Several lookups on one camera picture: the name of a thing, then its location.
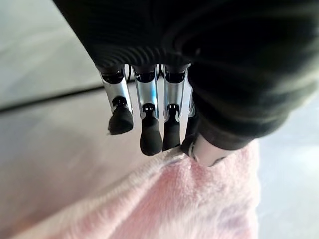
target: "black rubber fingertip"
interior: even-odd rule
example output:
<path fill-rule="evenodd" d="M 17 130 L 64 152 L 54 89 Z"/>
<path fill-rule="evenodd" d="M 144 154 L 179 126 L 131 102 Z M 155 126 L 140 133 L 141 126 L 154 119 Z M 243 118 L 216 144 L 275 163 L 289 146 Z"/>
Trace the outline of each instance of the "black rubber fingertip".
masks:
<path fill-rule="evenodd" d="M 177 146 L 180 146 L 179 122 L 175 119 L 170 119 L 164 125 L 163 151 Z"/>
<path fill-rule="evenodd" d="M 195 141 L 195 139 L 196 139 L 196 134 L 191 134 L 188 137 L 186 137 L 180 146 L 180 150 L 189 156 L 189 148 L 191 144 Z"/>
<path fill-rule="evenodd" d="M 188 137 L 197 132 L 198 123 L 199 123 L 198 113 L 195 113 L 195 115 L 192 117 L 188 117 L 185 137 Z"/>
<path fill-rule="evenodd" d="M 123 106 L 118 106 L 109 121 L 109 132 L 111 135 L 119 135 L 133 129 L 133 116 L 131 112 Z"/>
<path fill-rule="evenodd" d="M 159 122 L 155 117 L 147 115 L 142 120 L 140 148 L 144 155 L 152 156 L 161 152 L 162 140 L 159 131 Z"/>

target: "white floor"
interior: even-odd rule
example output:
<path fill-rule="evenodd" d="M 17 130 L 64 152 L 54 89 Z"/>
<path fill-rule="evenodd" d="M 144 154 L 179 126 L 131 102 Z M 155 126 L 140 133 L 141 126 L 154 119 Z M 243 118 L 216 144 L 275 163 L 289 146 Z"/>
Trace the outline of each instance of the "white floor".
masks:
<path fill-rule="evenodd" d="M 0 1 L 1 105 L 98 83 L 91 59 L 51 1 Z M 162 89 L 159 81 L 160 102 Z M 148 160 L 139 150 L 134 85 L 130 91 L 135 128 L 121 136 L 107 135 L 104 92 L 0 115 L 0 238 Z M 186 87 L 181 135 L 188 95 Z M 262 139 L 261 155 L 260 239 L 319 238 L 319 97 Z"/>

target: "fluffy fabric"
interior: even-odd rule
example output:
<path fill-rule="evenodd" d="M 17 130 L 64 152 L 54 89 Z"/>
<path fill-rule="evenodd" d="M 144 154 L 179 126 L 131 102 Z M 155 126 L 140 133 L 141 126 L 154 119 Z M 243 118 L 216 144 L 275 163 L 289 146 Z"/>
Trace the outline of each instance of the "fluffy fabric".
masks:
<path fill-rule="evenodd" d="M 255 239 L 258 146 L 207 168 L 178 148 L 16 239 Z"/>

